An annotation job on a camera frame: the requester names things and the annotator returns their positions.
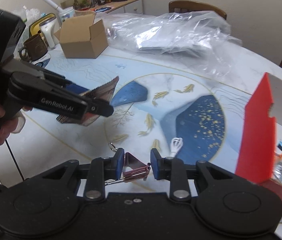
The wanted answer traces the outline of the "red and white cardboard box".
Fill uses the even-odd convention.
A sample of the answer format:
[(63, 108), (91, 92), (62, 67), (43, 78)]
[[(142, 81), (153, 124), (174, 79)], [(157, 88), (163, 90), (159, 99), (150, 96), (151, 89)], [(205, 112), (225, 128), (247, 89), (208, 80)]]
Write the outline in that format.
[(277, 125), (282, 126), (282, 80), (265, 73), (245, 106), (235, 174), (274, 191), (282, 200), (282, 184), (272, 176)]

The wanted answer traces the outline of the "open small cardboard box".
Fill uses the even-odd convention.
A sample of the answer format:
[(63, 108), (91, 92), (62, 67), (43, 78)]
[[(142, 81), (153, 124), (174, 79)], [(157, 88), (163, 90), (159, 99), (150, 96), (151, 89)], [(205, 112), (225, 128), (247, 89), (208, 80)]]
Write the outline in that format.
[(67, 59), (96, 59), (108, 47), (103, 20), (95, 14), (65, 20), (54, 36)]

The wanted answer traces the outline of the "brown ceramic mug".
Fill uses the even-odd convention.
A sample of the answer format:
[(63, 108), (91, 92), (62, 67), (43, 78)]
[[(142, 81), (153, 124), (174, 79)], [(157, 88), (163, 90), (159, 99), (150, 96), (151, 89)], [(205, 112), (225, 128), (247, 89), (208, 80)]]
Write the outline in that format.
[(48, 47), (42, 40), (41, 35), (36, 34), (24, 42), (23, 47), (18, 50), (18, 53), (23, 61), (37, 61), (48, 53)]

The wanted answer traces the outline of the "maroon folding tool with keyring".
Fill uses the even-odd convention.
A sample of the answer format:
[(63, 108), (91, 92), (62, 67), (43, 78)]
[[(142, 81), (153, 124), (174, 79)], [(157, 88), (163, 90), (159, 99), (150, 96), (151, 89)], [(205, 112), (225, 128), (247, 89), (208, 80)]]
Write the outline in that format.
[(106, 161), (105, 171), (110, 173), (109, 179), (105, 180), (105, 185), (113, 185), (118, 183), (129, 183), (135, 180), (147, 180), (151, 170), (150, 163), (142, 163), (130, 152), (125, 152), (123, 148), (109, 142), (108, 146), (114, 152), (114, 156), (110, 161)]

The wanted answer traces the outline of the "brown wooden chair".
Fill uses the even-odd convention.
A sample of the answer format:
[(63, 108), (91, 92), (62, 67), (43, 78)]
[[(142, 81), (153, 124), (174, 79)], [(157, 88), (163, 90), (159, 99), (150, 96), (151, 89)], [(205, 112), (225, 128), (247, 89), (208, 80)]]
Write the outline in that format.
[(176, 0), (169, 2), (169, 12), (196, 12), (196, 11), (213, 11), (221, 16), (224, 20), (227, 20), (227, 14), (220, 8), (211, 4), (189, 1), (189, 0)]

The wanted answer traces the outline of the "shiny brown foil packet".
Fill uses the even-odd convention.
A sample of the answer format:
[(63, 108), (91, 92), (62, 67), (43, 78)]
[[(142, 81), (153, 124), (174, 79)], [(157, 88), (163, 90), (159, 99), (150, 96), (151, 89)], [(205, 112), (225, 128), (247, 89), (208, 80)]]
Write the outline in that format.
[(111, 116), (114, 112), (114, 108), (110, 103), (118, 81), (119, 76), (116, 76), (110, 82), (80, 94), (80, 96), (89, 100), (89, 108), (86, 110), (86, 113), (82, 118), (74, 119), (64, 115), (59, 115), (56, 120), (61, 124), (78, 124), (82, 126), (89, 126), (100, 116)]

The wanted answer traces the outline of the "white electric kettle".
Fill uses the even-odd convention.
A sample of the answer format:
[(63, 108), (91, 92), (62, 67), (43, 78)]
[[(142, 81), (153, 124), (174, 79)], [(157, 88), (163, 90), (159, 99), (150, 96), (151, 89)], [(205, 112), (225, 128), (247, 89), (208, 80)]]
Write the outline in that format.
[(44, 20), (43, 22), (41, 22), (39, 24), (40, 31), (44, 35), (44, 37), (45, 37), (45, 39), (48, 43), (48, 46), (50, 48), (54, 48), (54, 46), (55, 46), (55, 42), (53, 40), (53, 31), (54, 31), (54, 27), (55, 27), (56, 22), (57, 22), (57, 19), (54, 16), (52, 18), (48, 18), (48, 19)]

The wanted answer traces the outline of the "white side cabinet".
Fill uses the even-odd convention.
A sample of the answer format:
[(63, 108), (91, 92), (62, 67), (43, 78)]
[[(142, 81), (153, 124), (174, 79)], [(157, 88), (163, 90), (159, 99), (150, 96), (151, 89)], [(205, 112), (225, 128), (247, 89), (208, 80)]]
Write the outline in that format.
[(104, 5), (97, 5), (92, 8), (94, 12), (105, 12), (106, 14), (143, 14), (143, 0), (127, 0), (121, 2), (111, 2)]

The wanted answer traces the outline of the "crumpled clear plastic bag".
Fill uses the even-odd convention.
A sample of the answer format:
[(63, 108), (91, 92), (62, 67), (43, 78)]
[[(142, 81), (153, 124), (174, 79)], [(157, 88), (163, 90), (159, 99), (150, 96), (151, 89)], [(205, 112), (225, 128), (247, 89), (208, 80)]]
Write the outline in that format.
[(227, 75), (242, 49), (231, 26), (213, 11), (160, 16), (107, 14), (102, 17), (111, 47), (153, 55), (171, 55), (191, 70)]

